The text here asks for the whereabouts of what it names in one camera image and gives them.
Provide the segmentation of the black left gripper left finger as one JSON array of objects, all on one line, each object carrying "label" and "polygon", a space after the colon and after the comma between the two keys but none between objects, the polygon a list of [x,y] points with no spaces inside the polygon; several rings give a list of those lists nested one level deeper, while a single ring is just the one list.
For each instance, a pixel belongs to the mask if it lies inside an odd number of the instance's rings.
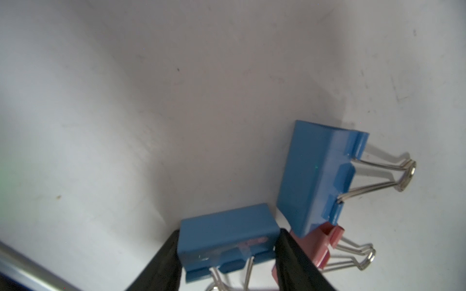
[{"label": "black left gripper left finger", "polygon": [[177,291],[182,264],[177,255],[180,230],[175,230],[161,246],[127,291]]}]

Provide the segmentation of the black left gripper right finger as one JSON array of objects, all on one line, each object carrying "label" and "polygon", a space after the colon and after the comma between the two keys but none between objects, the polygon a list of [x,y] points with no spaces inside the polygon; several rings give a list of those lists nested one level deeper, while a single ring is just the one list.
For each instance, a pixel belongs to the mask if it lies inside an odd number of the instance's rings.
[{"label": "black left gripper right finger", "polygon": [[275,243],[280,291],[335,291],[286,229]]}]

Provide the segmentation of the blue binder clip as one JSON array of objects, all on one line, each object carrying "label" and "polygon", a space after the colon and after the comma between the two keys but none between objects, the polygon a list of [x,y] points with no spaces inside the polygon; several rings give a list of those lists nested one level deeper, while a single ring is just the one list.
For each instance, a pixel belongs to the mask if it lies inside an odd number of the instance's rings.
[{"label": "blue binder clip", "polygon": [[[336,225],[344,203],[352,197],[386,188],[404,191],[416,161],[399,165],[362,160],[369,134],[297,120],[291,138],[277,208],[300,238],[324,223]],[[354,162],[403,173],[399,180],[352,189]]]},{"label": "blue binder clip", "polygon": [[186,283],[211,279],[220,291],[230,290],[222,275],[245,271],[249,290],[252,268],[275,259],[280,235],[267,204],[256,204],[181,221],[177,256]]}]

